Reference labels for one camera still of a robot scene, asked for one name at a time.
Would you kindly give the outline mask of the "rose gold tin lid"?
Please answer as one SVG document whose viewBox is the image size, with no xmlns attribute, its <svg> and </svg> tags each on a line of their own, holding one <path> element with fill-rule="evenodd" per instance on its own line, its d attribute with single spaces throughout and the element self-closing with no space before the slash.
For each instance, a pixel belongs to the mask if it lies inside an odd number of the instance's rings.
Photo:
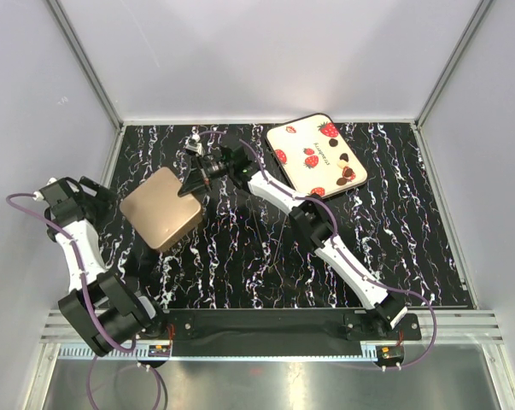
<svg viewBox="0 0 515 410">
<path fill-rule="evenodd" d="M 162 167 L 120 202 L 120 211 L 153 250 L 165 252 L 202 222 L 202 205 L 192 195 L 178 196 L 182 184 Z"/>
</svg>

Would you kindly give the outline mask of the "metal tongs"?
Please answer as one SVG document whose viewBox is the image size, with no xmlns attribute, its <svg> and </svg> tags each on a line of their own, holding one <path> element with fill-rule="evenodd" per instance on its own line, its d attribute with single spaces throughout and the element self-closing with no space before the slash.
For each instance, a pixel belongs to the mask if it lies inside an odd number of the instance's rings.
<svg viewBox="0 0 515 410">
<path fill-rule="evenodd" d="M 278 255 L 287 217 L 282 216 L 272 225 L 268 225 L 260 218 L 261 214 L 258 210 L 253 209 L 251 215 L 255 224 L 256 235 L 259 239 L 259 249 L 262 253 L 264 272 L 272 273 L 278 266 Z"/>
</svg>

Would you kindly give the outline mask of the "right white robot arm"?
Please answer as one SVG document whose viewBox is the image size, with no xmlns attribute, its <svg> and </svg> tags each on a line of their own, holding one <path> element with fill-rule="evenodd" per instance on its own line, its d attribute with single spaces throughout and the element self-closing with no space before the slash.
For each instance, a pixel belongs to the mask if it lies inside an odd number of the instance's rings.
<svg viewBox="0 0 515 410">
<path fill-rule="evenodd" d="M 206 154 L 201 143 L 191 141 L 184 151 L 189 156 L 189 173 L 178 196 L 210 191 L 214 180 L 226 176 L 239 190 L 269 202 L 288 216 L 296 241 L 330 265 L 356 294 L 371 315 L 377 336 L 387 339 L 401 330 L 407 314 L 405 302 L 349 251 L 333 213 L 319 195 L 305 195 L 275 179 L 246 143 L 235 149 L 221 146 L 215 155 Z"/>
</svg>

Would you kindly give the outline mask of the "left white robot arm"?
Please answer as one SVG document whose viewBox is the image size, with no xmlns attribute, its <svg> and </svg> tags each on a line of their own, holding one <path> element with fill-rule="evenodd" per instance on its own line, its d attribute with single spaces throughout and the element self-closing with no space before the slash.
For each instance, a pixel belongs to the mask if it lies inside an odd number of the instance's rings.
<svg viewBox="0 0 515 410">
<path fill-rule="evenodd" d="M 58 307 L 67 322 L 99 357 L 118 349 L 130 353 L 137 335 L 161 337 L 168 317 L 140 296 L 103 261 L 98 230 L 116 202 L 106 187 L 81 177 L 50 179 L 38 190 L 48 207 L 47 234 L 59 244 L 69 271 L 68 293 Z"/>
</svg>

